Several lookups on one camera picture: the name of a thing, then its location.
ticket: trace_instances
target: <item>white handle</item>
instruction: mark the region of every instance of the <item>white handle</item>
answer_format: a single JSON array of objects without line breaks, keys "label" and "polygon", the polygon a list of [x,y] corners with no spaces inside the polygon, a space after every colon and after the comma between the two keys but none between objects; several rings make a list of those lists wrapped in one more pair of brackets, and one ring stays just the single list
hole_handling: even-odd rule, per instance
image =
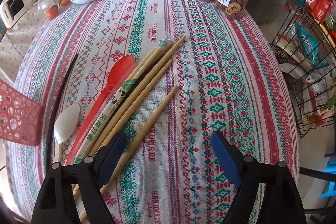
[{"label": "white handle", "polygon": [[61,159],[62,159],[61,146],[62,146],[62,144],[56,145],[54,162],[58,161],[58,162],[61,163]]}]

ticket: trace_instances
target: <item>floral tablecloth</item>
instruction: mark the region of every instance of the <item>floral tablecloth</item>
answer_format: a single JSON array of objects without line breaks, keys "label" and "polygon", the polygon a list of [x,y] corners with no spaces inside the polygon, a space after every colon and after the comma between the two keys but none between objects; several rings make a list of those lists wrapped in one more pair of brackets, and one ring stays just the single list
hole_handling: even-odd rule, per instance
[{"label": "floral tablecloth", "polygon": [[[235,189],[209,144],[214,130],[260,162],[284,160],[297,181],[297,133],[286,84],[248,13],[233,21],[197,0],[97,0],[72,5],[46,22],[18,73],[17,90],[39,102],[45,114],[41,145],[6,142],[14,199],[26,218],[45,176],[49,117],[73,56],[79,54],[59,112],[78,102],[80,126],[113,64],[125,54],[140,60],[165,32],[187,39],[125,133],[133,138],[169,90],[175,84],[180,90],[104,195],[115,221],[220,223]],[[76,132],[63,144],[63,162]],[[262,195],[261,187],[252,223]]]}]

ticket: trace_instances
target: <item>red plastic spoon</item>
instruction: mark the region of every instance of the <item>red plastic spoon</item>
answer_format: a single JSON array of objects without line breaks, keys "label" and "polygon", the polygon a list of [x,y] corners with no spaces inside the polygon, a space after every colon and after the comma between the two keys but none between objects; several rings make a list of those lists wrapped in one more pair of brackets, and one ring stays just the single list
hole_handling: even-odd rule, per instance
[{"label": "red plastic spoon", "polygon": [[97,111],[99,110],[101,105],[104,103],[107,96],[110,94],[110,92],[113,89],[119,88],[122,85],[122,83],[132,73],[134,68],[135,68],[135,59],[132,55],[125,55],[124,57],[119,59],[114,64],[114,66],[111,68],[104,89],[101,91],[98,99],[95,101],[94,105],[91,107],[88,115],[85,117],[84,122],[77,133],[76,139],[72,145],[71,152],[68,155],[68,159],[72,158],[72,154],[75,153],[73,148],[77,146],[82,135],[85,133],[87,127],[90,125],[90,122],[94,119]]}]

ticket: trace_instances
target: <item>white spoon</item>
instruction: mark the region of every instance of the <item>white spoon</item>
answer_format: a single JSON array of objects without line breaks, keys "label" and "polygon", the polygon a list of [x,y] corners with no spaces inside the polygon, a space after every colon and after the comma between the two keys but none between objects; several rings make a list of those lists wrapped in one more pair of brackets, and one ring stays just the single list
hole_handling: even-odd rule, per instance
[{"label": "white spoon", "polygon": [[56,151],[54,162],[60,162],[62,159],[61,146],[74,132],[78,118],[80,106],[73,103],[58,116],[54,125],[54,137],[56,142]]}]

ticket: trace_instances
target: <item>pink plastic basket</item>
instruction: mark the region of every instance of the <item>pink plastic basket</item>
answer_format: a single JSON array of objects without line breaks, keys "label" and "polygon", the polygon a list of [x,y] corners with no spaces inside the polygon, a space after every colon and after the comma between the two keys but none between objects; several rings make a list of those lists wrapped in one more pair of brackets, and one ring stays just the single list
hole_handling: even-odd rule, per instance
[{"label": "pink plastic basket", "polygon": [[0,138],[25,145],[39,144],[42,106],[0,80]]}]

